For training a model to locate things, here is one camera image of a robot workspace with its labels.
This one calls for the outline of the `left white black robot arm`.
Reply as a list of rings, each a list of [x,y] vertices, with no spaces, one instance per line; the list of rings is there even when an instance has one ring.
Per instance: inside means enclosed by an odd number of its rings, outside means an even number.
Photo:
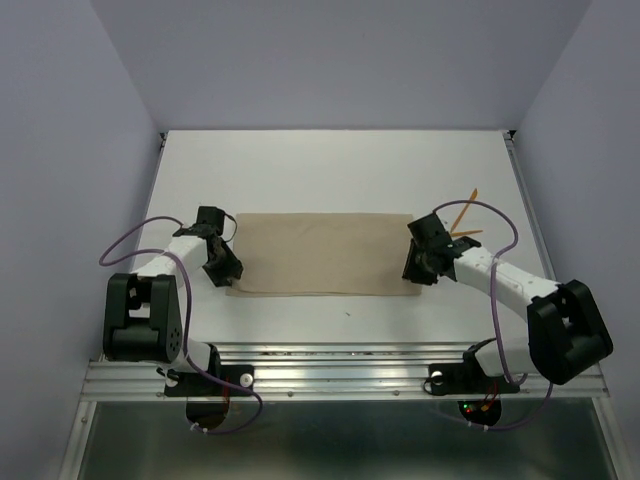
[[[241,278],[243,265],[223,238],[225,221],[233,217],[218,207],[201,206],[191,225],[166,219],[178,225],[169,244],[126,255],[152,259],[131,273],[112,275],[107,283],[103,354],[109,361],[154,363],[174,378],[188,374],[191,386],[210,394],[227,382],[217,349],[189,338],[190,276],[202,271],[216,288]]]

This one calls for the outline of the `beige cloth napkin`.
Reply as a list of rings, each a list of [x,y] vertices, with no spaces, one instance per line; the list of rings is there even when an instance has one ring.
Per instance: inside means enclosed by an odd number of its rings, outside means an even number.
[[[410,214],[242,213],[232,297],[419,296],[402,278]]]

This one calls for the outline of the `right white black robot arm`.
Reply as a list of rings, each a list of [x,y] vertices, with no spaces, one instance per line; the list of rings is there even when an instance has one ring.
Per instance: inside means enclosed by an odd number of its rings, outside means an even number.
[[[531,374],[564,385],[612,354],[612,339],[584,283],[558,283],[525,272],[468,236],[453,238],[435,213],[408,229],[404,279],[431,286],[446,277],[486,294],[492,309],[505,306],[527,327],[526,337],[511,344],[495,333],[471,346],[460,361],[430,366],[433,394],[481,393],[493,381],[516,391],[516,376]]]

